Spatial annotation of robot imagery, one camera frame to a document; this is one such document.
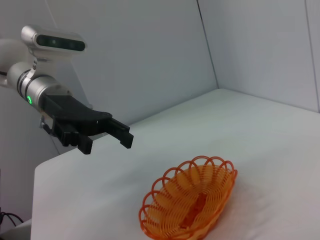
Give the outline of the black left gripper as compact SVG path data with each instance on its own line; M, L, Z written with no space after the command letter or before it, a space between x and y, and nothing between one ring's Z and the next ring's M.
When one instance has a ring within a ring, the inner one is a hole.
M92 150L89 136L106 132L119 140L125 148L132 147L134 136L130 127L112 118L108 112L96 111L82 104L71 95L48 95L41 97L42 110L52 118L52 132L64 147L77 147L84 155Z

